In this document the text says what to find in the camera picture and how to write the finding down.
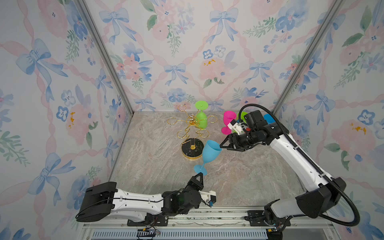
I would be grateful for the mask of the blue wine glass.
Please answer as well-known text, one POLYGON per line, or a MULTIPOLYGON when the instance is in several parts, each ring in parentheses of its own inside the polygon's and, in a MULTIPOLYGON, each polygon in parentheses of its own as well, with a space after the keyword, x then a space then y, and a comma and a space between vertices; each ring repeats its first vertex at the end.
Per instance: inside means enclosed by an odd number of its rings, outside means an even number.
POLYGON ((214 161, 219 154, 221 153, 223 149, 220 147, 220 145, 212 140, 208 140, 206 145, 204 146, 203 149, 203 164, 202 165, 195 165, 194 166, 194 171, 199 174, 202 173, 204 176, 207 175, 207 169, 205 168, 205 165, 207 163, 210 163, 214 161))
POLYGON ((268 124, 272 124, 272 123, 275 123, 276 121, 274 120, 274 118, 269 115, 269 114, 265 114, 264 115, 264 119, 267 121, 268 124))

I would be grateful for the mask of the pink wine glass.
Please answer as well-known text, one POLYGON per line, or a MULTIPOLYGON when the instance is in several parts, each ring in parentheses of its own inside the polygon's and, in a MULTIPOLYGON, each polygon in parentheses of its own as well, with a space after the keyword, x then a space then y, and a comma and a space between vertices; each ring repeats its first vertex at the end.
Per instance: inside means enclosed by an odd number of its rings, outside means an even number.
POLYGON ((235 112, 233 111, 226 111, 223 115, 223 123, 225 124, 225 126, 221 129, 222 133, 224 135, 229 135, 232 133, 232 130, 228 127, 228 124, 232 121, 232 120, 236 120, 237 118, 237 115, 235 112))

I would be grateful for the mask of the green wine glass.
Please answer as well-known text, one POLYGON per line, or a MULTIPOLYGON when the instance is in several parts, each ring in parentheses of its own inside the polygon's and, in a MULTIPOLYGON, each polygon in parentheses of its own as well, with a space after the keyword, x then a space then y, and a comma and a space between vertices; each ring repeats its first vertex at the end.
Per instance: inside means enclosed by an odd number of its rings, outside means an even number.
POLYGON ((197 127, 200 129, 205 129, 207 127, 208 121, 204 110, 209 107, 209 104, 205 101, 198 101, 195 103, 195 107, 198 110, 198 113, 196 114, 197 127))
POLYGON ((247 114, 246 112, 241 112, 240 118, 236 120, 238 123, 242 124, 242 127, 245 130, 245 132, 246 132, 246 128, 248 128, 248 124, 245 121, 246 114, 247 114))

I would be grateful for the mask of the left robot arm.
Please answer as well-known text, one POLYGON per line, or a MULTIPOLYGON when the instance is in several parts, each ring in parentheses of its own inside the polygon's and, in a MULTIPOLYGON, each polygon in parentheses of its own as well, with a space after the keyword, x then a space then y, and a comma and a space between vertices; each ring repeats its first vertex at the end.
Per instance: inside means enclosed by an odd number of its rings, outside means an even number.
POLYGON ((76 220, 97 222, 109 216, 149 224, 157 216, 186 215, 201 203, 212 207, 216 202, 216 192, 204 192, 203 188, 202 173, 191 177, 185 188, 152 195, 123 191, 116 182, 107 182, 86 190, 76 220))

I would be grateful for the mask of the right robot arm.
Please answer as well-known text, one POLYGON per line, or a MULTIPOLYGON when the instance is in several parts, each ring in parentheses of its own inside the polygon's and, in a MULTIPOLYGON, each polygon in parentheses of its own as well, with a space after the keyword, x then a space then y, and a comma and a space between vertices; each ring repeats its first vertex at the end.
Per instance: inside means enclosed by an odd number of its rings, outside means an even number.
POLYGON ((304 184, 306 192, 291 199, 275 200, 264 207, 259 217, 248 215, 247 221, 263 221, 269 226, 285 226, 293 217, 321 217, 331 222, 349 226, 359 222, 343 222, 325 215, 343 198, 352 207, 356 217, 356 206, 345 194, 346 183, 341 178, 334 178, 294 141, 288 129, 275 117, 269 123, 259 110, 246 114, 237 121, 234 117, 224 117, 226 138, 220 144, 222 149, 245 152, 258 145, 270 146, 294 170, 304 184))

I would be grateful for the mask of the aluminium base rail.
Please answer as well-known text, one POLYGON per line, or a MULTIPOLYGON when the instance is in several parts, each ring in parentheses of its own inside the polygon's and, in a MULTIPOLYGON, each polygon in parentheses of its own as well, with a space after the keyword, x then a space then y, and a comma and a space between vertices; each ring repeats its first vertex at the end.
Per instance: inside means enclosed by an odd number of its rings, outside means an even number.
POLYGON ((158 221, 154 227, 129 227, 123 219, 107 218, 85 224, 80 240, 338 240, 333 224, 324 219, 292 218, 282 233, 272 226, 252 223, 247 213, 259 214, 260 207, 200 207, 188 215, 158 221))

